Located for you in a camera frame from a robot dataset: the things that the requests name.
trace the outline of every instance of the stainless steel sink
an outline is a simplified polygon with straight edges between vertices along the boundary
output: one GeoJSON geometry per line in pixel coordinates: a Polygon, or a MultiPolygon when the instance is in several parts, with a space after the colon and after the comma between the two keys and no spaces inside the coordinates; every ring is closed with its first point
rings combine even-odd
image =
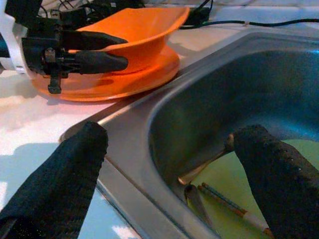
{"type": "Polygon", "coordinates": [[[317,141],[318,79],[317,38],[249,34],[163,88],[88,119],[110,139],[98,187],[143,238],[218,238],[185,204],[177,176],[248,124],[317,141]]]}

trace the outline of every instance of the white countertop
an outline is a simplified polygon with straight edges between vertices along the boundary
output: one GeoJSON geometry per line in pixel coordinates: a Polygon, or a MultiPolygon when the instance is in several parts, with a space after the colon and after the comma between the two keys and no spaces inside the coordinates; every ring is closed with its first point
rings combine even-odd
{"type": "MultiPolygon", "coordinates": [[[[243,26],[217,26],[180,30],[170,46],[181,66],[206,56],[239,38],[243,26]]],[[[37,94],[29,80],[15,72],[0,76],[0,210],[18,187],[58,146],[59,137],[72,125],[109,107],[110,102],[72,103],[37,94]]],[[[80,239],[138,238],[113,207],[95,192],[80,239]]]]}

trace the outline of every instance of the orange plate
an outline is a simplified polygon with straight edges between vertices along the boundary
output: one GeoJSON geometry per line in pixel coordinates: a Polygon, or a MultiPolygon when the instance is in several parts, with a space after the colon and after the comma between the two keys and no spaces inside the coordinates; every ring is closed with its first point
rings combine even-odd
{"type": "Polygon", "coordinates": [[[48,92],[49,79],[38,75],[33,85],[46,95],[67,101],[103,101],[147,91],[171,80],[178,72],[179,57],[168,46],[155,62],[144,70],[130,74],[69,74],[62,79],[60,95],[48,92]]]}
{"type": "Polygon", "coordinates": [[[127,40],[128,43],[102,49],[128,59],[125,70],[114,72],[126,74],[153,64],[169,35],[186,21],[188,12],[187,7],[127,8],[79,31],[104,32],[127,40]]]}

